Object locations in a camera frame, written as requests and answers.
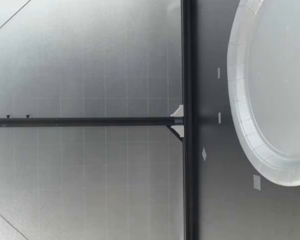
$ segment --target horizontal metal bar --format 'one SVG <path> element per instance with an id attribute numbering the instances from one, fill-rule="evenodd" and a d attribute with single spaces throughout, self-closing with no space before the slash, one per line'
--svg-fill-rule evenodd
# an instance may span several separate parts
<path id="1" fill-rule="evenodd" d="M 176 117 L 79 117 L 79 118 L 0 118 L 0 128 L 84 127 L 84 126 L 172 126 L 182 125 Z"/>

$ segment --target paper plate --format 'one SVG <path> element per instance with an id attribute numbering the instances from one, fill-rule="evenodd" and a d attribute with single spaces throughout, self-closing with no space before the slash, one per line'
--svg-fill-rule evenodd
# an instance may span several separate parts
<path id="1" fill-rule="evenodd" d="M 247 158 L 268 180 L 300 185 L 300 0 L 242 0 L 227 72 Z"/>

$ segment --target tape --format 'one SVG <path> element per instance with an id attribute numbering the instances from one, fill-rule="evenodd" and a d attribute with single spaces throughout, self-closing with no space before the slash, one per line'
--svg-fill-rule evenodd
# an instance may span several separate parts
<path id="1" fill-rule="evenodd" d="M 261 191 L 261 177 L 258 175 L 253 175 L 253 188 Z"/>
<path id="2" fill-rule="evenodd" d="M 220 78 L 221 78 L 221 68 L 218 67 L 218 79 L 220 79 Z"/>
<path id="3" fill-rule="evenodd" d="M 207 152 L 206 152 L 205 148 L 202 149 L 202 158 L 203 158 L 203 161 L 206 161 L 206 159 L 207 159 Z"/>
<path id="4" fill-rule="evenodd" d="M 218 124 L 221 124 L 221 112 L 218 113 Z"/>

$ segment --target black metal frame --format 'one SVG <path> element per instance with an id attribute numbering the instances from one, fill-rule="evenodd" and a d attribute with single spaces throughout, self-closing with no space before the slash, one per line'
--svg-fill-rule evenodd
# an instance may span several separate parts
<path id="1" fill-rule="evenodd" d="M 0 118 L 0 127 L 107 127 L 183 125 L 183 117 L 79 117 L 79 118 Z"/>
<path id="2" fill-rule="evenodd" d="M 181 0 L 182 10 L 182 78 L 184 107 L 183 183 L 184 183 L 184 239 L 199 239 L 198 164 L 195 153 L 198 149 L 198 124 L 195 113 L 197 92 L 193 76 L 193 0 Z"/>
<path id="3" fill-rule="evenodd" d="M 193 0 L 181 0 L 182 10 L 182 79 L 184 117 L 112 117 L 112 118 L 0 118 L 0 128 L 8 127 L 82 127 L 82 126 L 167 126 L 184 125 L 183 186 L 184 239 L 199 239 L 198 172 L 194 154 L 197 152 L 196 91 L 193 83 Z"/>

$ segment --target vertical metal post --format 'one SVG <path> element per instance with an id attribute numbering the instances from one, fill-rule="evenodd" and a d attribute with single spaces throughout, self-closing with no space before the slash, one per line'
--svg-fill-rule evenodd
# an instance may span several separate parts
<path id="1" fill-rule="evenodd" d="M 193 0 L 181 0 L 182 9 L 182 77 L 184 105 L 183 183 L 184 239 L 197 240 L 198 234 L 198 168 L 194 129 L 196 91 L 193 82 Z"/>

